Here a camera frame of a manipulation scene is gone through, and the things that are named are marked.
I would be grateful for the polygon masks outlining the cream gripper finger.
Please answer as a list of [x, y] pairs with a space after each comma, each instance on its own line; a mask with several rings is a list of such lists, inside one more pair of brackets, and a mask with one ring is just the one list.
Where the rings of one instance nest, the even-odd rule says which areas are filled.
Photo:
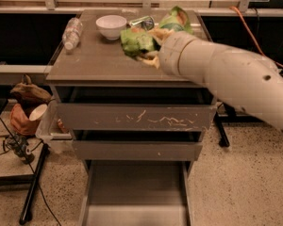
[[147, 66], [155, 67], [156, 69], [160, 67], [158, 56], [147, 57], [147, 58], [137, 56], [137, 60], [146, 64]]
[[174, 34], [173, 29], [169, 30], [167, 28], [153, 28], [148, 31], [148, 33], [153, 37], [158, 45], [162, 45], [171, 35]]

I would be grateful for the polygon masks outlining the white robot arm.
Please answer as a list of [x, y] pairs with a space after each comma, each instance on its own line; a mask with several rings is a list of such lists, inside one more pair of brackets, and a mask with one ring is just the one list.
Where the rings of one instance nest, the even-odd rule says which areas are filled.
[[185, 31], [155, 28], [148, 33], [160, 45], [156, 63], [166, 74], [207, 88], [283, 133], [283, 77], [271, 59]]

